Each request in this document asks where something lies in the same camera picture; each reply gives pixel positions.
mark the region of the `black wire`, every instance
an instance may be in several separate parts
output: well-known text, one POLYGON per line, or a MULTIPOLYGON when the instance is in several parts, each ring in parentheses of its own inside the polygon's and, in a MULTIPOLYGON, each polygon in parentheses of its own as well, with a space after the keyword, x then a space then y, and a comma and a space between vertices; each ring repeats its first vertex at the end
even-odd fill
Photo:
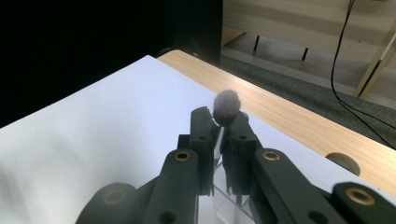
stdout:
POLYGON ((387 140, 385 140, 385 139, 384 139, 379 133, 377 133, 366 121, 364 121, 361 117, 359 117, 359 116, 358 116, 356 113, 354 113, 352 110, 355 110, 355 111, 357 111, 357 112, 360 112, 360 113, 362 113, 362 114, 364 114, 364 115, 366 115, 366 116, 369 116, 369 117, 371 117, 371 118, 373 118, 373 119, 376 119, 376 120, 378 120, 378 121, 380 121, 380 122, 382 122, 382 123, 388 125, 389 127, 393 128, 393 129, 396 129, 394 126, 390 125, 389 123, 386 123, 386 122, 385 122, 384 120, 382 120, 382 119, 379 119, 379 118, 377 118, 377 117, 374 117, 374 116, 372 116, 372 115, 370 115, 370 114, 367 114, 367 113, 365 113, 365 112, 363 112, 363 111, 360 111, 359 109, 356 109, 356 108, 354 108, 353 106, 347 104, 345 101, 343 101, 343 100, 338 96, 338 94, 337 94, 337 92, 335 91, 335 88, 334 88, 334 81, 333 81, 333 79, 334 79, 335 63, 336 63, 336 61, 337 61, 338 53, 339 53, 339 51, 340 51, 341 43, 342 43, 343 36, 344 36, 344 31, 345 31, 345 29, 346 29, 347 21, 349 20, 349 15, 350 15, 350 12, 351 12, 351 10, 352 10, 352 7, 353 7, 353 4, 354 4, 354 3, 355 3, 355 0, 349 0, 349 6, 348 6, 348 9, 347 9, 346 20, 345 20, 345 22, 344 22, 344 26, 343 26, 343 29, 342 29, 342 31, 341 31, 341 34, 340 34, 340 37, 339 37, 339 40, 338 40, 338 46, 337 46, 337 51, 335 52, 334 61, 332 62, 332 76, 331 76, 332 92, 333 92, 335 98, 337 99, 338 103, 339 103, 343 108, 345 108, 347 111, 349 111, 351 114, 353 114, 358 120, 360 120, 364 125, 366 125, 373 133, 375 133, 375 134, 376 134, 382 141, 384 141, 389 147, 391 147, 391 148, 393 148, 393 149, 396 149, 392 144, 390 144, 387 140))

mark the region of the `light wood strip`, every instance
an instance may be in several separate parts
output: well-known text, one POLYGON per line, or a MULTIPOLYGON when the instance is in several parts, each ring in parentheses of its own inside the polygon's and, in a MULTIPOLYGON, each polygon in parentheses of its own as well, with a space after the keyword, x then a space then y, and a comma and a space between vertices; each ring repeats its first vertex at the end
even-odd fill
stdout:
POLYGON ((348 155, 361 167, 361 178, 396 196, 396 151, 182 51, 159 60, 215 93, 237 91, 244 110, 322 156, 348 155))

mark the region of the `black metal leg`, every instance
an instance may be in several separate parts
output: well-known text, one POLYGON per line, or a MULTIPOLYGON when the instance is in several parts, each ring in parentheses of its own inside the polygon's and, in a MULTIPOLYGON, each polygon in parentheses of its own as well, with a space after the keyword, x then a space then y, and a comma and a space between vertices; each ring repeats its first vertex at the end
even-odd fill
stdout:
POLYGON ((307 52, 308 52, 308 48, 305 48, 303 58, 301 59, 302 61, 305 61, 305 57, 306 57, 306 53, 307 53, 307 52))
POLYGON ((256 44, 254 44, 254 51, 256 51, 256 49, 257 49, 257 44, 259 43, 259 39, 260 39, 260 36, 257 35, 256 44))

